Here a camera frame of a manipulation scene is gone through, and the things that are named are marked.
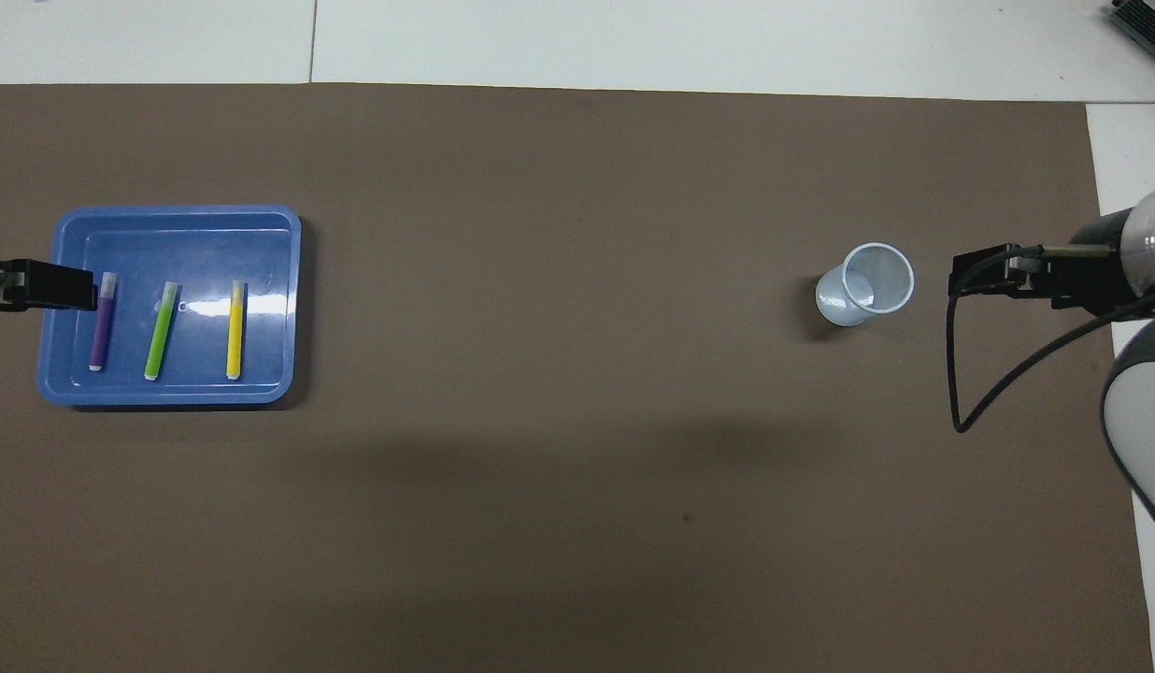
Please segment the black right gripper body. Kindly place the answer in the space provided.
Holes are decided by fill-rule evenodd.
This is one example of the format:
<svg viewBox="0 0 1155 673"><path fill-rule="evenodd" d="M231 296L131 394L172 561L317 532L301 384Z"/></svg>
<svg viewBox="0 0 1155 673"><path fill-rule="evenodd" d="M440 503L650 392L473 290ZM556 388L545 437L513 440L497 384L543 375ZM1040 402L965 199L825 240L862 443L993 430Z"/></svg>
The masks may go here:
<svg viewBox="0 0 1155 673"><path fill-rule="evenodd" d="M1055 261L1051 271L1059 277L1061 297L1050 301L1051 309L1081 308L1094 317L1137 301L1138 296L1125 277L1119 247L1128 210L1117 210L1076 230L1070 244L1102 244L1112 249L1106 257L1068 257Z"/></svg>

